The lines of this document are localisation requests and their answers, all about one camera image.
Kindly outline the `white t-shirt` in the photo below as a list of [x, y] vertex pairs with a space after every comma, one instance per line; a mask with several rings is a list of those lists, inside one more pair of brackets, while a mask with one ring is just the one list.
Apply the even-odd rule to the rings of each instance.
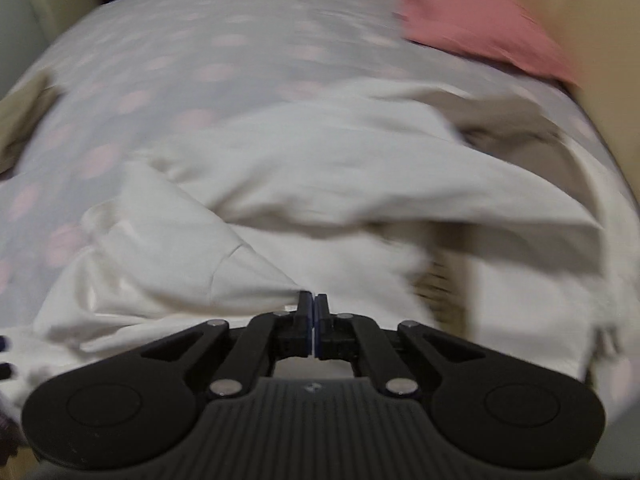
[[19, 410], [45, 380], [302, 289], [392, 327], [458, 304], [468, 335], [579, 377], [639, 333], [639, 219], [532, 101], [363, 79], [140, 148], [32, 324], [6, 333]]

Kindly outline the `grey pink-dotted bed cover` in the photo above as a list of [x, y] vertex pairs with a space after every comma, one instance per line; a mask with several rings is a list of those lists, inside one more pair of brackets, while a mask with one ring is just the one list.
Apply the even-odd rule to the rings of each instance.
[[406, 41], [395, 0], [117, 0], [35, 62], [62, 96], [1, 183], [1, 322], [32, 322], [85, 245], [84, 212], [118, 190], [120, 164], [161, 136], [207, 128], [342, 80], [414, 79], [539, 103], [605, 164], [613, 159], [555, 84]]

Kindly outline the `beige folded garment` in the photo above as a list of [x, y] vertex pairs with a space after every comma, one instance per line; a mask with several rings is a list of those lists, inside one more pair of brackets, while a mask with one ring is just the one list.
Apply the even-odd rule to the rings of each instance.
[[61, 94], [52, 82], [50, 70], [40, 70], [1, 100], [2, 174], [18, 163], [38, 125]]

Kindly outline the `pink pillow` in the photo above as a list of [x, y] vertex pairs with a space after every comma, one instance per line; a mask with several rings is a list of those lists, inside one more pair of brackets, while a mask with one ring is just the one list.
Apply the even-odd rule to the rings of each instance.
[[576, 82], [563, 49], [518, 0], [398, 0], [397, 15], [415, 44]]

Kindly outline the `beige headboard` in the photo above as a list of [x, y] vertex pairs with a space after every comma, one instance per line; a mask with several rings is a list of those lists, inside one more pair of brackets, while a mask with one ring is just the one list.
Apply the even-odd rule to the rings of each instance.
[[639, 0], [520, 0], [564, 49], [572, 95], [639, 188]]

